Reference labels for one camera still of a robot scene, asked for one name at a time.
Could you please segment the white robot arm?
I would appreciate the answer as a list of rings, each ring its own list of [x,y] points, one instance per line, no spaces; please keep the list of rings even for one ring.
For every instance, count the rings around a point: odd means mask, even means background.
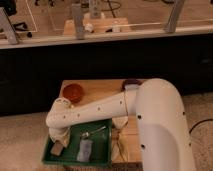
[[[177,88],[165,79],[140,85],[88,104],[73,107],[66,98],[54,101],[46,118],[52,140],[72,125],[134,115],[143,171],[196,171],[184,105]]]

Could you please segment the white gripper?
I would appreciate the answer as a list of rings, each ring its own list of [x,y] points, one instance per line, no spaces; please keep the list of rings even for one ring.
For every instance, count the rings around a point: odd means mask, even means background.
[[[59,141],[65,148],[68,147],[70,142],[70,128],[50,128],[49,135],[53,142]]]

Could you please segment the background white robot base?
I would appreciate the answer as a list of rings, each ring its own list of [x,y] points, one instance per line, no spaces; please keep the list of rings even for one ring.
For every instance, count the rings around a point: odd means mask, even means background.
[[[104,19],[101,0],[89,0],[89,11],[84,15],[85,19]]]

